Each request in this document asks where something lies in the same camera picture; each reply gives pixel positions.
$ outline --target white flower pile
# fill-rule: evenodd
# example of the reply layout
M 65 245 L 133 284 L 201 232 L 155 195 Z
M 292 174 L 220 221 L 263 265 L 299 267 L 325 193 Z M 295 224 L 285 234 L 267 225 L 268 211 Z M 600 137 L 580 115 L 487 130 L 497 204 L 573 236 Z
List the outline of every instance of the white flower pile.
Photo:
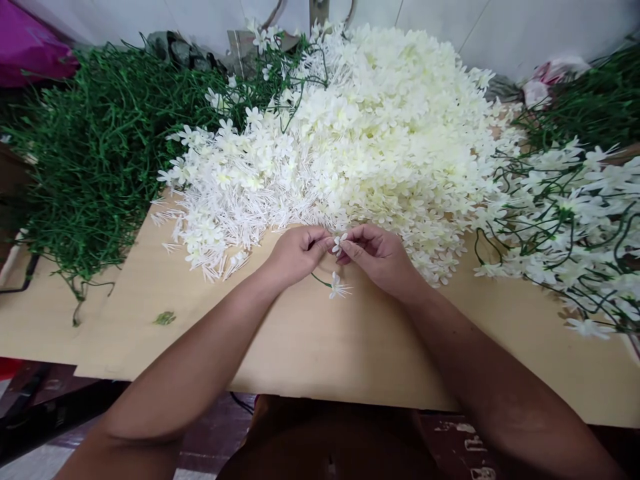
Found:
M 526 173 L 505 175 L 505 191 L 474 222 L 510 248 L 477 275 L 526 277 L 561 293 L 576 317 L 568 328 L 600 338 L 615 325 L 640 330 L 640 275 L 627 263 L 640 257 L 640 157 L 615 165 L 610 156 L 576 139 L 520 159 L 514 165 Z M 589 318 L 596 313 L 614 325 Z
M 400 234 L 432 286 L 446 283 L 477 206 L 499 192 L 492 154 L 518 153 L 513 113 L 484 100 L 490 72 L 467 72 L 422 31 L 315 32 L 318 49 L 296 71 L 308 81 L 265 112 L 247 109 L 244 131 L 185 126 L 188 152 L 159 178 L 186 185 L 181 210 L 156 220 L 176 218 L 174 242 L 210 279 L 223 276 L 226 248 L 250 250 L 271 228 L 372 221 Z M 311 81 L 325 75 L 326 88 Z

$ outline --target purple fabric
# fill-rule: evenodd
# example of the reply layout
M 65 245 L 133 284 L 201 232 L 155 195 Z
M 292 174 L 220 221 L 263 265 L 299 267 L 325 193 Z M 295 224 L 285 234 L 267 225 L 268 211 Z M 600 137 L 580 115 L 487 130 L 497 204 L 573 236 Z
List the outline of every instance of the purple fabric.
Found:
M 9 0 L 0 0 L 0 87 L 74 74 L 77 60 L 48 28 Z M 22 70 L 36 75 L 24 75 Z

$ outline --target plywood board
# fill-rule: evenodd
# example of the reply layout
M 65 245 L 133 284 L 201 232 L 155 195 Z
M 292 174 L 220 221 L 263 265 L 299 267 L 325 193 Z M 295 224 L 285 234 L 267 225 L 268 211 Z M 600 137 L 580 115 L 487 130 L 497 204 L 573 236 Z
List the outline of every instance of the plywood board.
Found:
M 19 254 L 8 285 L 21 285 L 30 255 Z M 73 326 L 78 302 L 59 275 L 56 264 L 40 258 L 27 290 L 0 295 L 0 357 L 76 365 L 80 336 L 97 317 L 110 286 L 90 287 L 78 312 L 82 324 Z M 115 281 L 119 270 L 111 267 L 94 277 L 94 283 Z
M 230 280 L 204 282 L 184 252 L 168 255 L 172 225 L 149 217 L 99 321 L 85 330 L 76 375 L 133 380 L 174 340 L 266 259 L 266 236 Z M 621 337 L 586 339 L 563 327 L 559 306 L 540 288 L 512 279 L 474 277 L 470 253 L 441 289 L 464 314 L 547 382 L 590 423 L 640 427 L 640 367 Z M 316 270 L 330 279 L 327 255 Z M 455 409 L 438 372 L 398 305 L 356 265 L 339 274 L 346 299 L 311 277 L 286 290 L 269 310 L 230 389 L 336 401 Z M 170 325 L 154 325 L 174 311 Z

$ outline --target plastic bag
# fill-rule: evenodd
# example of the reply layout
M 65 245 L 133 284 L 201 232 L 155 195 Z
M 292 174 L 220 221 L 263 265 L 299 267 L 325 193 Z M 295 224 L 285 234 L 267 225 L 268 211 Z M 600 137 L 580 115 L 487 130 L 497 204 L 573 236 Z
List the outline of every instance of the plastic bag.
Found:
M 531 79 L 522 87 L 525 104 L 528 108 L 544 108 L 551 102 L 549 87 L 562 81 L 568 73 L 578 78 L 591 66 L 577 56 L 566 56 L 553 59 L 536 68 Z
M 0 0 L 0 87 L 70 77 L 76 69 L 67 45 L 9 0 Z

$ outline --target green flower stem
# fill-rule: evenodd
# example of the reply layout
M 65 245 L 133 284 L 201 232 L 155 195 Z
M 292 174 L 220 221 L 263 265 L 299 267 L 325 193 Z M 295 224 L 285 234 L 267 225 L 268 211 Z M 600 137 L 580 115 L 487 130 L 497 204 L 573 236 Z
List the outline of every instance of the green flower stem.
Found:
M 320 283 L 322 283 L 322 284 L 324 284 L 324 285 L 328 286 L 329 288 L 331 288 L 331 284 L 330 284 L 330 283 L 327 283 L 327 282 L 324 282 L 324 281 L 320 280 L 318 277 L 316 277 L 316 276 L 315 276 L 315 274 L 314 274 L 313 272 L 311 272 L 311 275 L 313 276 L 313 278 L 315 278 L 316 280 L 318 280 L 318 282 L 320 282 Z

